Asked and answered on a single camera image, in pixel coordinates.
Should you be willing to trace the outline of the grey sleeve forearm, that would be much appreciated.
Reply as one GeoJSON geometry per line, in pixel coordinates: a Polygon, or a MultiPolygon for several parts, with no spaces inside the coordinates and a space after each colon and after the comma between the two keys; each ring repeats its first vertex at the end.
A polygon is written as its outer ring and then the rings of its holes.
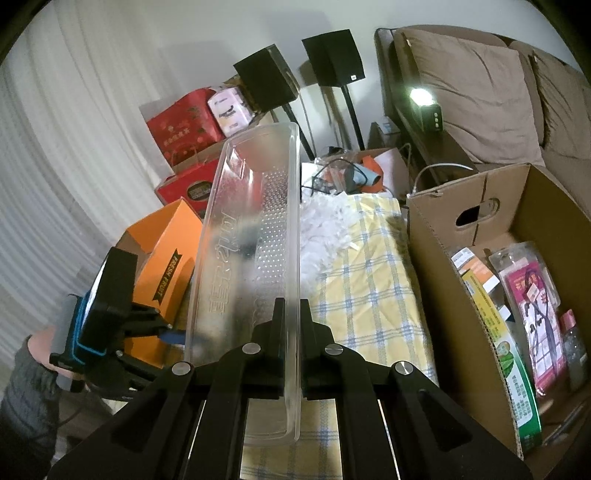
{"type": "Polygon", "coordinates": [[[61,396],[56,377],[24,342],[1,402],[1,459],[14,462],[25,479],[42,479],[51,468],[61,396]]]}

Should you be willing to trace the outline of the person left hand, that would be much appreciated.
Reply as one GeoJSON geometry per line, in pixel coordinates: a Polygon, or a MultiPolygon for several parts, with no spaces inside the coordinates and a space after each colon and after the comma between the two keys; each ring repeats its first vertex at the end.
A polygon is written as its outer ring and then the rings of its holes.
{"type": "Polygon", "coordinates": [[[27,340],[28,351],[37,363],[57,375],[56,384],[60,389],[71,393],[80,393],[84,389],[83,377],[50,362],[55,333],[54,326],[34,333],[27,340]]]}

